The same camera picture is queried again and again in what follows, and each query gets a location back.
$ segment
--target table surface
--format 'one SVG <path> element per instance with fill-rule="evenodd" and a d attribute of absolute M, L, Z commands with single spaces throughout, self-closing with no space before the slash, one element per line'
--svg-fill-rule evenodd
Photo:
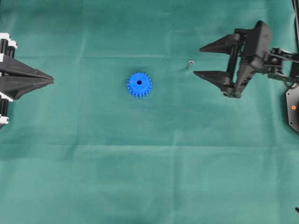
<path fill-rule="evenodd" d="M 1 223 L 298 223 L 284 84 L 256 74 L 231 99 L 185 69 L 225 70 L 199 48 L 258 20 L 297 51 L 290 0 L 3 0 L 15 58 L 55 84 L 0 130 Z M 153 81 L 142 100 L 137 71 Z"/>

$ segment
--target gear teeth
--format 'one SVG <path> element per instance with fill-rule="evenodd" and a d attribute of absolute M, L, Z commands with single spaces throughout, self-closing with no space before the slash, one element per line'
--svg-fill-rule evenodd
<path fill-rule="evenodd" d="M 146 81 L 148 82 L 148 86 L 144 86 L 144 85 L 142 86 L 142 88 L 145 87 L 145 89 L 143 91 L 140 91 L 140 88 L 138 88 L 138 85 L 131 83 L 132 78 L 133 78 L 134 82 L 136 80 L 138 80 L 136 77 L 134 77 L 137 74 L 138 74 L 138 79 L 140 79 L 142 82 L 145 82 L 145 83 L 146 83 Z M 152 89 L 152 80 L 149 77 L 149 75 L 145 72 L 140 71 L 140 72 L 134 73 L 127 80 L 127 89 L 133 97 L 142 99 L 143 97 L 146 97 L 147 95 L 150 94 L 151 89 Z"/>

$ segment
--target metal screw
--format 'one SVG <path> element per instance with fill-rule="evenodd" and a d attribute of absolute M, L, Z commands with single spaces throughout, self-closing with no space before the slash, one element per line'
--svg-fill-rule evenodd
<path fill-rule="evenodd" d="M 189 60 L 189 64 L 187 66 L 187 70 L 189 70 L 192 65 L 194 65 L 194 60 Z"/>

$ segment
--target cable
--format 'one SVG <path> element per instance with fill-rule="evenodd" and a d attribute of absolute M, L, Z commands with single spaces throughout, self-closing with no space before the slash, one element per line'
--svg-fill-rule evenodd
<path fill-rule="evenodd" d="M 280 56 L 280 55 L 272 54 L 272 53 L 269 53 L 269 52 L 266 52 L 266 54 L 274 56 L 274 57 L 279 57 L 279 58 L 285 59 L 285 60 L 290 61 L 290 62 L 299 63 L 299 61 L 296 61 L 296 60 L 293 60 L 293 59 L 290 59 L 290 58 L 287 58 L 287 57 L 283 57 L 283 56 Z"/>

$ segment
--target green fabric surface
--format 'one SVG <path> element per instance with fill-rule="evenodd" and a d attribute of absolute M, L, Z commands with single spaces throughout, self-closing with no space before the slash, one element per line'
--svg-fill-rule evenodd
<path fill-rule="evenodd" d="M 55 84 L 0 130 L 0 223 L 298 223 L 284 84 L 256 74 L 231 99 L 185 69 L 225 70 L 199 47 L 258 20 L 296 51 L 290 0 L 3 0 L 15 58 Z M 153 80 L 142 100 L 137 71 Z"/>

